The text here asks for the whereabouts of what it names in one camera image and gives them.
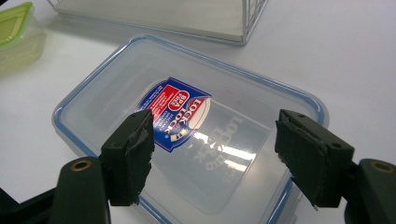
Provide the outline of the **clear container with green lid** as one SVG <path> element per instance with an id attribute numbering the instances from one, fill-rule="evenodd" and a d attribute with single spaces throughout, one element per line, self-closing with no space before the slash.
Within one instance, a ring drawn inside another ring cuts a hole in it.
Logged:
<path id="1" fill-rule="evenodd" d="M 21 69 L 41 57 L 46 35 L 34 12 L 32 2 L 0 11 L 0 74 Z"/>

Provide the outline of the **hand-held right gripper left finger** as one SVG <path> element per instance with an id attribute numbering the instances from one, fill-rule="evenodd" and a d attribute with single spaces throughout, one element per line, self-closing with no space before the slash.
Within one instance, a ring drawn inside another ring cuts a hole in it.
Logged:
<path id="1" fill-rule="evenodd" d="M 154 151 L 153 114 L 149 109 L 128 116 L 101 147 L 108 173 L 107 197 L 113 206 L 139 204 Z"/>

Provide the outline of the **clear container with blue-rimmed lid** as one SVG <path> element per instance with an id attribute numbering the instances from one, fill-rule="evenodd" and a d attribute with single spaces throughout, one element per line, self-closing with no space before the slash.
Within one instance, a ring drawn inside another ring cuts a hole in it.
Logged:
<path id="1" fill-rule="evenodd" d="M 275 151 L 283 109 L 329 122 L 315 96 L 152 35 L 117 49 L 57 106 L 56 132 L 97 156 L 132 113 L 154 116 L 139 211 L 152 224 L 295 224 L 301 193 Z"/>

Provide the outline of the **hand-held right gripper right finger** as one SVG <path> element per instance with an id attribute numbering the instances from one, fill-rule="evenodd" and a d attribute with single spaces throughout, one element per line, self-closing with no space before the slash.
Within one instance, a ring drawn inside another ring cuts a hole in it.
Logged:
<path id="1" fill-rule="evenodd" d="M 275 152 L 311 204 L 336 207 L 342 197 L 341 174 L 352 161 L 354 147 L 308 116 L 282 109 L 276 121 Z"/>

